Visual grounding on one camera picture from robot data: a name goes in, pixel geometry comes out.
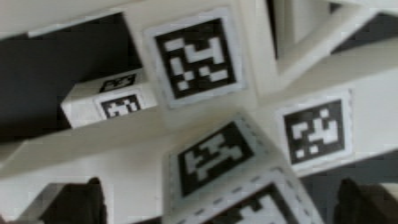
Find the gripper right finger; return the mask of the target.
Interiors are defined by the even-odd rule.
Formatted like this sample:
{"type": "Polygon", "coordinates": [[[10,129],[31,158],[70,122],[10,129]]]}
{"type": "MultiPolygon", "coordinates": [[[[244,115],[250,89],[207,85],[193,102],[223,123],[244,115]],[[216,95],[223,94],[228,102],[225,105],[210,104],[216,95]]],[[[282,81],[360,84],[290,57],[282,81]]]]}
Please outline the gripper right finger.
{"type": "Polygon", "coordinates": [[[398,224],[398,183],[342,181],[335,224],[398,224]]]}

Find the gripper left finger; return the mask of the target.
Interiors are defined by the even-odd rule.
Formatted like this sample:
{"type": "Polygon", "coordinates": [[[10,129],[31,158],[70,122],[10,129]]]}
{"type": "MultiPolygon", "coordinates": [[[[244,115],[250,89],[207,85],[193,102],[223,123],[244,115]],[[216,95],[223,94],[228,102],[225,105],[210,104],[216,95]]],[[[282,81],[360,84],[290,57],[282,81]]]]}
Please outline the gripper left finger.
{"type": "Polygon", "coordinates": [[[107,224],[102,181],[51,183],[19,217],[22,224],[107,224]]]}

